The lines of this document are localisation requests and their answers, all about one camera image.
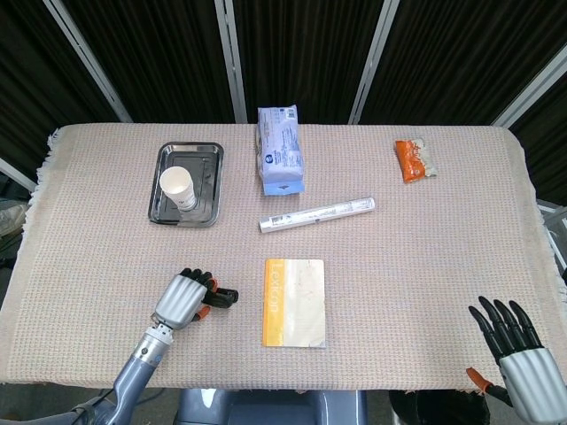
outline snack package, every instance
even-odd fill
[[[396,153],[405,183],[437,175],[431,156],[422,139],[396,140]]]
[[[285,108],[258,108],[256,150],[264,195],[305,191],[295,104]]]

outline beige tablecloth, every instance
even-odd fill
[[[496,127],[301,126],[307,190],[265,198],[252,125],[92,124],[54,137],[0,312],[0,381],[110,387],[171,277],[240,291],[175,334],[153,386],[471,388],[500,380],[467,306],[515,299],[567,372],[561,284],[524,153]],[[439,176],[404,184],[393,140],[420,136]],[[159,147],[220,143],[211,228],[150,223]],[[368,214],[263,235],[262,216],[372,196]],[[266,258],[323,259],[327,348],[261,346]]]

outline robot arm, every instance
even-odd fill
[[[128,425],[137,400],[174,341],[174,330],[183,329],[192,321],[203,319],[209,313],[210,305],[229,308],[237,301],[238,292],[218,288],[217,281],[210,273],[185,268],[167,286],[152,315],[153,326],[146,329],[114,381],[116,406],[105,397],[93,398],[77,406],[73,412],[27,422],[0,419],[0,425]]]
[[[512,312],[499,300],[479,297],[489,322],[475,307],[469,310],[484,334],[500,368],[506,389],[493,385],[473,368],[470,379],[483,391],[514,407],[528,423],[567,421],[567,389],[551,352],[541,344],[524,309],[510,301]]]

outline blue and white package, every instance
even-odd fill
[[[305,191],[295,104],[285,108],[258,108],[256,149],[264,195]]]

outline orange snack bag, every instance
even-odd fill
[[[396,153],[405,183],[437,175],[429,151],[422,139],[396,140]]]

